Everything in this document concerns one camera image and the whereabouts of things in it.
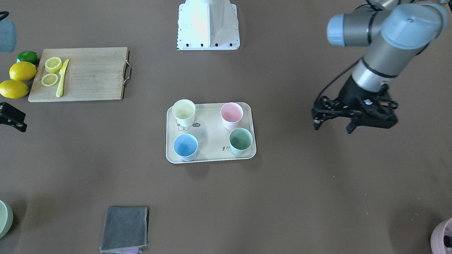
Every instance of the light green bowl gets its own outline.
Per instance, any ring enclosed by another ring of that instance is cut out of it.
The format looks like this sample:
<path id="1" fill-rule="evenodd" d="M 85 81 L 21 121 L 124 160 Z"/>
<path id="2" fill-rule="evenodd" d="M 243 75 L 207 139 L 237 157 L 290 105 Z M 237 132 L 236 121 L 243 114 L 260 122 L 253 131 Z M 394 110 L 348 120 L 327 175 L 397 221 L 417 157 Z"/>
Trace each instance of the light green bowl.
<path id="1" fill-rule="evenodd" d="M 5 202 L 0 200 L 0 239 L 6 235 L 13 224 L 13 211 Z"/>

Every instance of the towel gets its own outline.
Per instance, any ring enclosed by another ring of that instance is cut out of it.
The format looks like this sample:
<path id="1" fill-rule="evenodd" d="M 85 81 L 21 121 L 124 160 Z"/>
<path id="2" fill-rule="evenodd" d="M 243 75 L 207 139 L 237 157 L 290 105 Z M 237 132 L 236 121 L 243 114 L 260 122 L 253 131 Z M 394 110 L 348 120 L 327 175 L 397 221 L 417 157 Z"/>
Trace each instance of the towel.
<path id="1" fill-rule="evenodd" d="M 101 253 L 140 254 L 147 245 L 147 207 L 109 207 Z"/>

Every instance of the metal handle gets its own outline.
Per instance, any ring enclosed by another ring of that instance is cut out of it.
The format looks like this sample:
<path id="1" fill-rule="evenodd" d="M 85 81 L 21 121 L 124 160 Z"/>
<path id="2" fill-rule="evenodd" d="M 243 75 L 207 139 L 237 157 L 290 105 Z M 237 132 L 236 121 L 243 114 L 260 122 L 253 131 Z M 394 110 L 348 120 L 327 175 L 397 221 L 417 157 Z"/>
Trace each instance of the metal handle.
<path id="1" fill-rule="evenodd" d="M 127 84 L 127 83 L 129 83 L 129 81 L 130 81 L 130 78 L 132 77 L 132 68 L 130 67 L 130 64 L 129 64 L 129 60 L 127 59 L 126 60 L 126 64 L 127 64 L 127 66 L 129 67 L 129 76 L 124 80 L 124 82 L 122 83 L 124 86 Z"/>
<path id="2" fill-rule="evenodd" d="M 0 15 L 3 15 L 0 17 L 0 21 L 6 18 L 9 15 L 9 12 L 7 11 L 0 11 Z"/>

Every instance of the pink container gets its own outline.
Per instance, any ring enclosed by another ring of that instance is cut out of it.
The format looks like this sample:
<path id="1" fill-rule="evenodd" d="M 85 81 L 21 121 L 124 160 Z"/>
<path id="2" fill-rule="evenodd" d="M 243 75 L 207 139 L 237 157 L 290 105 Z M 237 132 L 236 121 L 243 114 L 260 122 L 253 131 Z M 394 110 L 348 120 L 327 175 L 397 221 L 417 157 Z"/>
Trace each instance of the pink container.
<path id="1" fill-rule="evenodd" d="M 235 102 L 224 104 L 221 107 L 220 113 L 223 126 L 228 130 L 237 128 L 243 117 L 242 107 Z"/>
<path id="2" fill-rule="evenodd" d="M 433 254 L 452 254 L 452 248 L 444 246 L 444 236 L 452 235 L 452 218 L 441 222 L 433 230 L 430 246 Z"/>

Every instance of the yellow lemon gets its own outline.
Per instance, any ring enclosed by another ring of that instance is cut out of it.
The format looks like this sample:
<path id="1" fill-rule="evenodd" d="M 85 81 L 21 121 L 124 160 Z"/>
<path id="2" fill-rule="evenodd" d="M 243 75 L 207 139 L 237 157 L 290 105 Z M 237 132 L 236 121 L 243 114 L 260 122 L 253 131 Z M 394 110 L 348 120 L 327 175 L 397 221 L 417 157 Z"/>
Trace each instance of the yellow lemon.
<path id="1" fill-rule="evenodd" d="M 9 77 L 12 80 L 27 81 L 36 75 L 36 66 L 29 62 L 18 62 L 9 69 Z"/>
<path id="2" fill-rule="evenodd" d="M 10 99 L 17 99 L 28 94 L 28 87 L 24 82 L 6 80 L 0 83 L 0 94 Z"/>
<path id="3" fill-rule="evenodd" d="M 41 84 L 43 86 L 53 86 L 58 81 L 58 76 L 55 73 L 49 73 L 42 77 Z"/>
<path id="4" fill-rule="evenodd" d="M 55 73 L 61 69 L 63 62 L 59 57 L 51 57 L 46 61 L 46 71 L 48 73 Z"/>

